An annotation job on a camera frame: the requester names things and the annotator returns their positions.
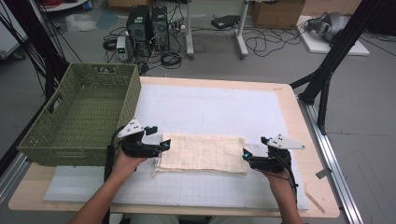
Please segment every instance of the wicker basket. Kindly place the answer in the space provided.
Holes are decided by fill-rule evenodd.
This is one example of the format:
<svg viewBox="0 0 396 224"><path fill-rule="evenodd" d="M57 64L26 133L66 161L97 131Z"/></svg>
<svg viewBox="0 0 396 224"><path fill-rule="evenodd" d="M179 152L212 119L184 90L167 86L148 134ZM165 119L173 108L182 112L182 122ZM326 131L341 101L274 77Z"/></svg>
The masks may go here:
<svg viewBox="0 0 396 224"><path fill-rule="evenodd" d="M132 64L72 63L18 150L41 165L105 165L112 134L133 116L141 84Z"/></svg>

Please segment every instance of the table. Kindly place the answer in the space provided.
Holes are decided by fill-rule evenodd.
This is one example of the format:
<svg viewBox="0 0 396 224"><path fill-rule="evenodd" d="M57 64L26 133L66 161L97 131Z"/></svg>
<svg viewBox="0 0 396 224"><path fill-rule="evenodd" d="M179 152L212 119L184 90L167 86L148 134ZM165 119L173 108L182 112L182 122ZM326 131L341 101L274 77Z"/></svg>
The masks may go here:
<svg viewBox="0 0 396 224"><path fill-rule="evenodd" d="M316 173L323 169L317 150L311 139L308 128L300 107L297 104L291 87L287 84L253 83L221 80L183 79L166 77L141 77L142 84L183 86L183 87L208 87L238 90L273 91L276 94L285 125L290 138L304 142L305 150L295 150L300 174L304 179L305 194L309 199L310 209L301 212L302 217L338 217L338 205L332 194L332 189L327 178L318 179ZM50 181L54 175L55 167L45 167L32 163L20 185L17 187L9 208L13 210L34 211L77 211L83 203L52 203L43 201ZM113 204L113 213L148 213L148 214L178 214L201 216L253 216L253 217L279 217L278 212L263 211L259 209L234 209L214 207L184 207L162 205L129 205Z"/></svg>
<svg viewBox="0 0 396 224"><path fill-rule="evenodd" d="M191 33L191 1L192 0L187 0L187 26L186 26L187 57L189 57L190 59L192 59L194 56L194 48L192 45L192 33ZM238 29L235 29L236 40L237 40L238 46L241 50L241 58L248 56L248 49L245 44L244 37L242 37L242 32L243 32L244 25L245 25L245 19L248 14L249 1L251 1L251 0L244 0L244 3L242 5L241 18L239 21L239 27L238 27Z"/></svg>

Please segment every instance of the concrete floor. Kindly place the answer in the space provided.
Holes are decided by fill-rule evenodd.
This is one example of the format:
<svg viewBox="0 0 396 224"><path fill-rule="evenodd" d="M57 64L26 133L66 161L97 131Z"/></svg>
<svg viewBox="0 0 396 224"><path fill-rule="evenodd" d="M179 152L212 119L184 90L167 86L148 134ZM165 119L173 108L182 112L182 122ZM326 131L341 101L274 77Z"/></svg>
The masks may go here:
<svg viewBox="0 0 396 224"><path fill-rule="evenodd" d="M59 19L76 11L66 10L55 17ZM89 12L94 20L101 13L101 10ZM118 19L109 30L64 34L64 37L84 63L103 63L103 37L125 22ZM189 60L183 48L181 67L166 69L168 77L291 83L315 71L326 56L308 53L301 43L286 45L265 58L250 50L249 56L240 60L232 33L194 33L193 37L200 54ZM371 41L396 53L395 43ZM370 51L370 56L347 56L333 76L326 130L363 222L393 223L396 219L396 175L392 173L396 158L393 132L396 58L364 40L361 43ZM64 50L67 61L76 63L71 50L65 45ZM44 98L30 61L8 59L0 63L0 68L0 156L3 156ZM163 77L164 73L154 68L146 75ZM295 93L303 90L304 87L298 88ZM67 223L74 215L71 212L11 211L7 208L8 200L9 195L1 203L0 223ZM347 223L347 220L341 215L336 219L309 218L305 222ZM258 217L255 223L280 223L280 219Z"/></svg>

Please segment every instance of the beige cloth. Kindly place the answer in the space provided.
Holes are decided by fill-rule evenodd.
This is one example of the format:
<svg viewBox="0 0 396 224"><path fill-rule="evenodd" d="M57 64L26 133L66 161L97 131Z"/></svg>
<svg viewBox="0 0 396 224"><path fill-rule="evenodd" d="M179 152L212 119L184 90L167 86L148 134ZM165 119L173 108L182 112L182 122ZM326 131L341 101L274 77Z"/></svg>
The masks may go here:
<svg viewBox="0 0 396 224"><path fill-rule="evenodd" d="M234 136L165 133L171 147L162 153L156 172L222 171L246 173L248 164L242 159L245 139Z"/></svg>

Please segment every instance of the wooden table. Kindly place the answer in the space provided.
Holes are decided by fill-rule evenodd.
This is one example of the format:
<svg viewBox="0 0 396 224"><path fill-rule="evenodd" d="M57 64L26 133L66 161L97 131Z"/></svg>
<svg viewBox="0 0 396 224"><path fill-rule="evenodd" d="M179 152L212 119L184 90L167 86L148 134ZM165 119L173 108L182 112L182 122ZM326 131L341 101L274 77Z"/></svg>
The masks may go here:
<svg viewBox="0 0 396 224"><path fill-rule="evenodd" d="M303 114L294 92L287 84L255 83L238 81L182 79L166 77L141 77L142 84L207 87L254 91L273 91L276 94L289 137L305 145L305 150L294 150L293 154L304 180L309 210L300 213L302 217L338 217L340 211L327 178L318 179L316 173L323 169L319 155L305 124ZM35 211L77 211L83 203L54 203L43 201L44 195L55 173L55 167L33 163L9 201L13 210ZM253 216L280 217L278 212L261 209L236 209L213 207L184 207L158 205L113 204L114 213L151 213L205 216Z"/></svg>

